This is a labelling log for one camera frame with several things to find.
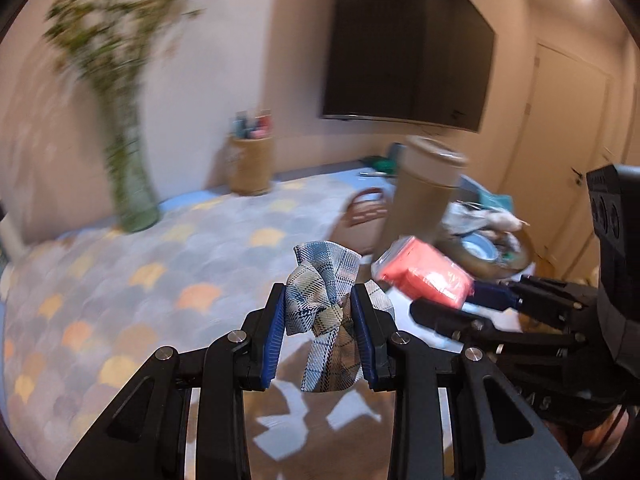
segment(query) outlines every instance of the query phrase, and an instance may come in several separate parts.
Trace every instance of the glass vase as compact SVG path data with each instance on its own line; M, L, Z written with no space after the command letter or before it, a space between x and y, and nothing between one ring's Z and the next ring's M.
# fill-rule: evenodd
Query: glass vase
M120 228L142 231L160 219L158 199L146 173L140 141L137 88L110 98L98 95L104 156Z

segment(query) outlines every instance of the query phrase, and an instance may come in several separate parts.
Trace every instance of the red package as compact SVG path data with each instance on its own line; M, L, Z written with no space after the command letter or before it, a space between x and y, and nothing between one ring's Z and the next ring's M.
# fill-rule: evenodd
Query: red package
M473 288L473 279L461 267L415 237L394 242L371 272L412 300L426 298L451 308L462 308Z

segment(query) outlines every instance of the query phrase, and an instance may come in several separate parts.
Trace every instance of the tan cup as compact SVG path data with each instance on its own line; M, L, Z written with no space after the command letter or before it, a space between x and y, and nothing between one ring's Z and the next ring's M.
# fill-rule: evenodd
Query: tan cup
M444 211L466 165L464 155L437 140L408 138L399 164L394 201L373 261L402 236L413 235L423 242L434 243Z
M229 189L240 195L268 193L273 178L273 137L238 139L230 136L227 149Z

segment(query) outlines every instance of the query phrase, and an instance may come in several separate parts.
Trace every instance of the door handle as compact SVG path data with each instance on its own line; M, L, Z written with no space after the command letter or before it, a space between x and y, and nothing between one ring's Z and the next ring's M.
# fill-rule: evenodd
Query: door handle
M584 175L582 173L580 173L580 171L574 170L574 168L571 168L571 171L573 171L575 173L575 176L577 177L575 179L575 183L578 186L581 186L582 185L582 181L584 180Z

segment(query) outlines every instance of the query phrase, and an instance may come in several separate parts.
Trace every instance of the wall-mounted tv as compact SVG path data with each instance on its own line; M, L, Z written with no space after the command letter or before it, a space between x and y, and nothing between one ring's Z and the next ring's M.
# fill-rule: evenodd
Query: wall-mounted tv
M322 116L476 132L494 39L469 0L335 0Z

